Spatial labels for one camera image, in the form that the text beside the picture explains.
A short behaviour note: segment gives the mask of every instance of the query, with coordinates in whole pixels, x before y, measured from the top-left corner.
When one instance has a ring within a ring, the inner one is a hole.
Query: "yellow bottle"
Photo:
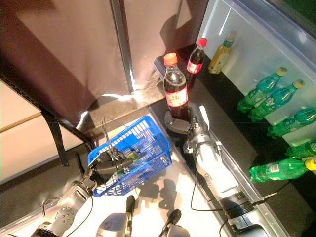
[[[211,63],[208,66],[208,71],[211,74],[219,74],[231,53],[231,47],[234,43],[236,32],[231,32],[224,40],[223,44],[217,48]]]

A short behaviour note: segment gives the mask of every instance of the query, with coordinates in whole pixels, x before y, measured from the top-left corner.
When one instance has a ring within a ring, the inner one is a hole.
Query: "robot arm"
[[[189,110],[190,123],[185,124],[184,121],[178,121],[178,119],[172,120],[168,115],[165,116],[165,123],[170,130],[188,135],[183,150],[196,159],[197,172],[204,177],[216,200],[222,206],[228,223],[238,236],[242,233],[253,232],[258,226],[261,230],[257,232],[261,234],[253,236],[275,236],[268,234],[274,232],[259,210],[244,194],[233,174],[222,163],[222,143],[211,140],[205,109],[189,103]]]
[[[101,153],[89,166],[80,181],[74,181],[71,187],[59,199],[55,207],[44,217],[32,237],[60,237],[72,225],[76,213],[92,196],[93,190],[106,183],[116,171],[123,170],[133,163],[126,158],[111,161],[109,155]]]

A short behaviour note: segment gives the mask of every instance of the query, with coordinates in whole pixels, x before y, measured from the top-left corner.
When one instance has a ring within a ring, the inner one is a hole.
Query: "plastic bottle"
[[[271,93],[281,77],[285,76],[287,69],[285,67],[280,67],[275,73],[270,76],[263,78],[256,85],[256,88],[251,90],[245,98],[239,101],[237,109],[246,113],[251,110],[252,107],[262,100],[266,95]]]
[[[266,115],[272,113],[277,108],[289,102],[292,99],[294,93],[297,90],[303,88],[304,85],[304,81],[299,79],[294,81],[292,85],[276,90],[272,93],[272,95],[265,99],[265,101],[262,102],[257,108],[253,109],[249,113],[248,117],[253,122],[262,120]]]
[[[316,121],[316,108],[303,109],[296,114],[289,116],[275,126],[268,128],[268,136],[277,138],[286,133],[294,132],[301,127],[312,124]]]
[[[296,179],[309,170],[316,170],[316,159],[306,161],[298,159],[284,159],[265,165],[255,166],[249,170],[252,182],[267,180]]]
[[[187,86],[188,90],[191,90],[194,86],[194,82],[197,78],[198,73],[201,71],[203,60],[204,60],[204,47],[207,44],[206,38],[200,38],[197,43],[197,47],[190,55],[187,64]]]
[[[298,147],[290,147],[286,151],[286,155],[294,159],[302,159],[304,157],[316,156],[316,139]]]
[[[174,119],[188,120],[188,90],[186,78],[177,66],[177,55],[169,53],[163,58],[166,66],[163,87],[167,104]]]
[[[223,44],[217,48],[211,63],[208,66],[208,71],[211,74],[219,74],[231,53],[231,47],[234,43],[236,32],[231,32],[224,40]]]

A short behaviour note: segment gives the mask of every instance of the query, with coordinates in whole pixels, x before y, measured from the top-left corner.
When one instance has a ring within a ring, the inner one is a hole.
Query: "green bottle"
[[[252,167],[249,173],[251,182],[264,182],[267,180],[296,179],[309,170],[316,170],[316,159],[306,161],[284,159]]]
[[[316,156],[316,139],[298,147],[288,148],[286,151],[286,155],[294,159],[302,159],[304,157]]]
[[[289,102],[292,99],[294,93],[297,90],[303,88],[304,85],[304,81],[299,79],[294,81],[292,85],[276,90],[257,108],[253,109],[249,113],[248,117],[253,122],[262,120],[266,115],[272,113],[282,105],[285,105],[287,102]]]
[[[289,116],[275,126],[268,128],[268,136],[277,138],[286,133],[294,132],[301,127],[312,124],[316,121],[316,108],[303,109],[294,115]]]
[[[251,110],[255,104],[274,90],[280,78],[285,76],[286,73],[287,69],[285,67],[280,67],[275,73],[261,79],[256,85],[256,88],[251,90],[245,98],[239,101],[237,110],[240,110],[243,113]]]

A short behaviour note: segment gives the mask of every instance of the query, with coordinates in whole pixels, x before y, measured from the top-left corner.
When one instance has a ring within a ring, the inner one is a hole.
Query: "plastic basket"
[[[125,168],[124,174],[115,173],[106,184],[95,189],[95,197],[125,195],[171,165],[169,142],[148,115],[116,135],[110,142],[125,156],[136,152],[138,160]],[[108,143],[93,149],[88,155],[88,163],[108,149]]]

